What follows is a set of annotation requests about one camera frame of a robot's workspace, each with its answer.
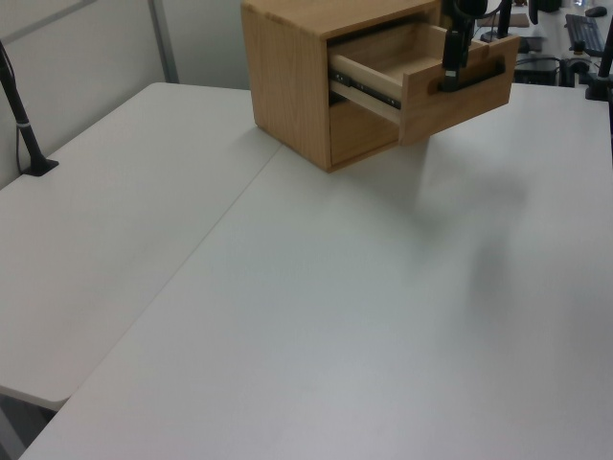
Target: wooden box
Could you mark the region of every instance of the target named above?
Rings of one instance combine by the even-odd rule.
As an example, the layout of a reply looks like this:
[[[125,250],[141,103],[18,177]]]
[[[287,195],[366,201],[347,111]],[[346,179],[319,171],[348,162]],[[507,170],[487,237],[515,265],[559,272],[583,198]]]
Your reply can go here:
[[[519,38],[473,40],[445,93],[439,18],[439,0],[244,0],[256,124],[333,171],[506,104]]]

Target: wooden drawer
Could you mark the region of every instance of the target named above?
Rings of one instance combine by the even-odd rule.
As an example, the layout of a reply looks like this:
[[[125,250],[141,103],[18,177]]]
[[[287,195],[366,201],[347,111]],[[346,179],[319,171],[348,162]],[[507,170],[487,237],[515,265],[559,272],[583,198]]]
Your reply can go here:
[[[445,33],[416,22],[332,44],[329,89],[398,125],[401,145],[506,104],[519,38],[473,40],[462,89],[449,93],[440,89]]]

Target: gray wall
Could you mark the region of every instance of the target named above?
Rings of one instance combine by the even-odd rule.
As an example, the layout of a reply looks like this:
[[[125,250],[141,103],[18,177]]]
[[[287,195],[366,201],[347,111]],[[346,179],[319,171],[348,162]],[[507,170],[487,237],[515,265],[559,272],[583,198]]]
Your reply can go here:
[[[240,0],[162,0],[181,83],[247,89]]]
[[[147,0],[98,0],[5,45],[45,155],[150,83],[164,81]],[[17,177],[14,130],[2,92],[0,188]]]

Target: white tabletop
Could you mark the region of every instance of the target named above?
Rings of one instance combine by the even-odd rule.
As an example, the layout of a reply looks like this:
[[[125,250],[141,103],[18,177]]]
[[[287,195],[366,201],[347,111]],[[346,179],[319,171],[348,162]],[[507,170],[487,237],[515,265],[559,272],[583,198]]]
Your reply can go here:
[[[0,393],[58,409],[279,148],[247,91],[154,84],[0,192]]]
[[[611,175],[606,104],[528,85],[333,174],[283,148],[23,460],[609,458]]]

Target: keyboard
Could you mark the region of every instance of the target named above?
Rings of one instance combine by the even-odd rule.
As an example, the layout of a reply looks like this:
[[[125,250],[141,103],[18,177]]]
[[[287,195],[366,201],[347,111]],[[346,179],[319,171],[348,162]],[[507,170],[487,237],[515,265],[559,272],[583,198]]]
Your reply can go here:
[[[585,42],[585,53],[589,56],[602,58],[604,42],[601,31],[593,17],[566,14],[566,28],[571,39],[571,50],[578,41]]]

